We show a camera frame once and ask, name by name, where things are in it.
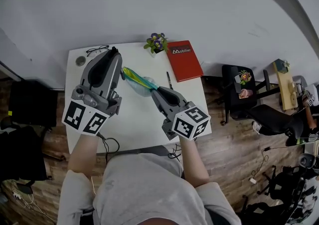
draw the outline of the red book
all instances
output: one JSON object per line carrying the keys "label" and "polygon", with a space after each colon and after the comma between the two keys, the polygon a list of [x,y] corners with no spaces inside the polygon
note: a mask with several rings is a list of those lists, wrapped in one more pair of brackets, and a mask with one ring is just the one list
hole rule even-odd
{"label": "red book", "polygon": [[167,46],[167,56],[177,82],[203,75],[203,70],[188,40],[168,42]]}

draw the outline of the floor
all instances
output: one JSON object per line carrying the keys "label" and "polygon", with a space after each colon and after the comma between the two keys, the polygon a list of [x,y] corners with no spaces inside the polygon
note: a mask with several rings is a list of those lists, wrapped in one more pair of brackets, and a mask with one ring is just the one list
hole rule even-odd
{"label": "floor", "polygon": [[[0,82],[0,119],[7,115],[7,104],[10,92],[10,81]],[[265,180],[262,172],[271,172],[272,165],[277,165],[278,171],[282,166],[294,166],[297,163],[297,157],[302,153],[302,147],[290,147],[285,149],[270,150],[266,154],[269,160],[264,162],[260,172],[255,179],[257,185],[249,182],[253,170],[258,170],[263,156],[261,151],[268,147],[280,147],[285,145],[286,136],[263,136],[256,134],[251,128],[251,120],[234,121],[221,126],[224,111],[222,105],[217,105],[212,101],[219,97],[215,87],[205,84],[203,81],[207,107],[211,116],[212,134],[202,137],[196,141],[199,153],[209,172],[210,179],[217,182],[234,210],[238,211],[243,205],[242,195],[249,197],[249,203],[257,201],[267,202],[275,205],[276,202],[270,197],[261,195],[257,197],[257,188],[260,189]],[[264,98],[263,103],[279,109],[278,95],[272,95]],[[64,108],[64,94],[58,95],[57,108],[57,126],[50,134],[47,134],[43,144],[43,152],[55,157],[66,157],[66,161],[58,162],[51,159],[45,159],[48,176],[52,176],[52,181],[36,182],[34,184],[34,202],[51,218],[56,220],[59,195],[61,185],[67,172],[67,160],[69,158],[65,126],[61,123],[61,117]],[[102,180],[106,161],[103,155],[97,157],[96,167],[94,169],[93,181],[95,189],[98,189]],[[0,205],[0,214],[10,221],[18,221],[20,225],[40,225],[53,224],[53,222],[40,213],[34,207],[34,210],[22,208],[11,195],[11,181],[4,182],[3,189],[8,195],[9,201],[5,205]]]}

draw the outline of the potted plant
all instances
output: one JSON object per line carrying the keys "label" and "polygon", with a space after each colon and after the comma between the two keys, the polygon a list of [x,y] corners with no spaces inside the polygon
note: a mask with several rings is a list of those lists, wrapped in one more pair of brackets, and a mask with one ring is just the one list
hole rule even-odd
{"label": "potted plant", "polygon": [[165,38],[164,33],[157,34],[154,32],[150,38],[147,38],[146,42],[147,44],[144,45],[144,49],[151,48],[152,54],[154,54],[154,52],[157,54],[163,50],[167,51],[167,38]]}

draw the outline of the desk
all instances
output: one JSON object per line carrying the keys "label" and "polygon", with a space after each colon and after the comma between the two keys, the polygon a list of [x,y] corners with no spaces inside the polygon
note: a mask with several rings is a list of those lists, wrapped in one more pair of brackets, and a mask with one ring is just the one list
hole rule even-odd
{"label": "desk", "polygon": [[[153,58],[148,50],[143,49],[144,44],[110,44],[110,48],[115,46],[119,50],[123,58],[123,66],[134,70],[140,76],[153,78],[160,86],[169,87],[166,75],[168,71],[174,90],[181,93],[187,101],[193,101],[208,112],[201,79],[196,78],[177,83],[165,51],[158,53]],[[69,52],[65,81],[65,99],[71,97],[73,89],[80,83],[85,66],[94,57],[87,57],[85,64],[80,67],[75,64],[75,60],[81,55],[86,56],[85,51],[90,48],[98,48],[98,46],[75,49]],[[110,118],[100,132],[105,137],[117,139],[120,143],[120,151],[179,142],[178,137],[175,137],[171,141],[166,137],[161,128],[165,117],[158,111],[151,97],[141,97],[121,77],[116,92],[122,97],[119,115],[114,115]],[[210,134],[211,127],[207,126],[204,132],[205,134]],[[66,127],[66,133],[69,152],[71,153],[80,134],[69,127]],[[116,144],[113,141],[110,140],[108,144],[110,151],[116,150]],[[105,152],[102,141],[99,142],[97,152]]]}
{"label": "desk", "polygon": [[291,93],[290,93],[289,88],[288,88],[289,83],[293,82],[293,77],[290,74],[290,68],[288,67],[287,73],[281,73],[277,70],[275,62],[273,62],[273,65],[274,65],[275,72],[276,72],[277,79],[278,79],[281,99],[283,101],[283,109],[289,110],[289,109],[297,108],[298,103],[296,102],[296,104],[294,105],[291,102]]}

